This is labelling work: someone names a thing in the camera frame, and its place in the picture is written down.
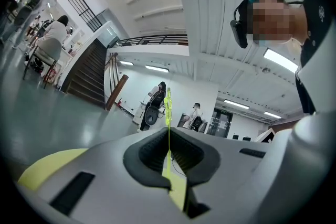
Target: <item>gray floor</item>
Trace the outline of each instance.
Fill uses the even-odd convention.
[[[132,118],[116,106],[108,112],[51,86],[43,89],[31,69],[22,80],[23,62],[22,51],[0,46],[0,149],[14,179],[46,155],[137,131]]]

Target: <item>black slot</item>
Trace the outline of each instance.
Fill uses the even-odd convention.
[[[67,186],[54,198],[50,205],[57,211],[68,216],[85,190],[89,187],[95,175],[80,172]]]
[[[239,152],[257,158],[263,158],[264,155],[266,154],[266,152],[250,150],[249,148],[242,148]]]

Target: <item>fluorescent light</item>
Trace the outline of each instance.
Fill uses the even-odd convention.
[[[132,62],[125,62],[125,61],[120,61],[123,65],[129,65],[129,66],[134,66]]]
[[[276,115],[274,115],[272,113],[269,113],[269,112],[264,112],[264,114],[269,115],[269,116],[274,117],[274,118],[277,118],[277,119],[281,118],[280,116],[276,116]]]
[[[291,62],[284,56],[281,56],[280,54],[277,54],[275,51],[272,51],[270,49],[266,50],[264,57],[268,60],[276,62],[277,64],[287,68],[293,73],[295,73],[295,71],[298,69],[298,66],[295,63]]]
[[[165,72],[165,73],[169,73],[169,69],[167,69],[167,68],[153,67],[153,66],[146,66],[146,68],[156,70],[156,71]]]
[[[246,105],[243,105],[243,104],[238,104],[236,102],[232,102],[230,100],[224,100],[225,103],[228,103],[228,104],[232,104],[232,105],[236,105],[240,108],[243,108],[243,109],[249,109],[250,107],[249,106],[246,106]]]

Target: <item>black office chair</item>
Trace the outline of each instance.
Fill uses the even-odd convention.
[[[159,117],[159,108],[161,107],[161,103],[165,97],[164,92],[157,92],[151,101],[151,105],[147,109],[144,117],[146,124],[154,125]]]
[[[196,118],[194,118],[193,123],[190,126],[190,130],[194,130],[196,132],[198,132],[198,129],[200,128],[200,126],[203,124],[203,121],[201,119],[200,116],[197,116]]]

